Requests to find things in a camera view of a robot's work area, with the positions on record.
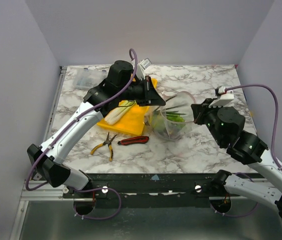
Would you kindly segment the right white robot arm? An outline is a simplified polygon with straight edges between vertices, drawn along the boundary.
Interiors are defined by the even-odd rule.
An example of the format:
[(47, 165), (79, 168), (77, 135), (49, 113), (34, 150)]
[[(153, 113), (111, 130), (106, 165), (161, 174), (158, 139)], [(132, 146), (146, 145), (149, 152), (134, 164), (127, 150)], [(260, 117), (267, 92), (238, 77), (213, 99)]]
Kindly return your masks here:
[(257, 171), (272, 187), (238, 177), (234, 173), (219, 170), (211, 181), (211, 191), (222, 196), (225, 193), (240, 195), (276, 211), (282, 218), (282, 168), (266, 143), (258, 136), (244, 130), (245, 117), (234, 107), (210, 107), (214, 101), (207, 98), (201, 104), (192, 104), (194, 123), (205, 125), (217, 145), (225, 149), (231, 158)]

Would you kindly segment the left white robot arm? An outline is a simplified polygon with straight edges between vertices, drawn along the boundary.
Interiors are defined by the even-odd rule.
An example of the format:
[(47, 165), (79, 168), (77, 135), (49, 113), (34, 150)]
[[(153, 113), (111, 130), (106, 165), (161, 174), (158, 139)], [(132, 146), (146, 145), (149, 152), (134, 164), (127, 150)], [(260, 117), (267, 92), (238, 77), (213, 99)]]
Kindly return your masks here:
[(151, 62), (144, 59), (132, 65), (117, 60), (109, 68), (107, 77), (88, 90), (82, 103), (70, 119), (39, 146), (27, 149), (32, 170), (36, 170), (52, 187), (65, 185), (82, 198), (92, 191), (90, 178), (83, 172), (63, 164), (77, 142), (121, 101), (134, 101), (140, 107), (164, 106), (166, 102), (157, 93), (151, 77), (144, 71)]

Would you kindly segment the green toy grapes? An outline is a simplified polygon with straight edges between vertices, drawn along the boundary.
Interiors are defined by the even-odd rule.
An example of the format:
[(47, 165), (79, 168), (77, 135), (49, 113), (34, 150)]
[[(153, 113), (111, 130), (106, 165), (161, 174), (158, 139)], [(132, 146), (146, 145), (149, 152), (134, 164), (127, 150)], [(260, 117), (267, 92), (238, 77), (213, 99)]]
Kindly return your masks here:
[(185, 126), (185, 120), (180, 115), (168, 115), (167, 119), (170, 121), (173, 128), (182, 129)]

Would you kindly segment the clear zip top bag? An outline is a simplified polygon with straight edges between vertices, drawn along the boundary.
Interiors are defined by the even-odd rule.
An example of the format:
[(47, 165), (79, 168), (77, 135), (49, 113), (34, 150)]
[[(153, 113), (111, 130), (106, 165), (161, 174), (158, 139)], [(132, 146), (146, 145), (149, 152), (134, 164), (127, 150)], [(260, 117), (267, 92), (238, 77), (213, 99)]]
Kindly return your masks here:
[(165, 140), (176, 141), (191, 129), (194, 122), (192, 104), (196, 100), (187, 91), (180, 91), (172, 96), (164, 95), (164, 106), (154, 106), (145, 115), (145, 124), (154, 134)]

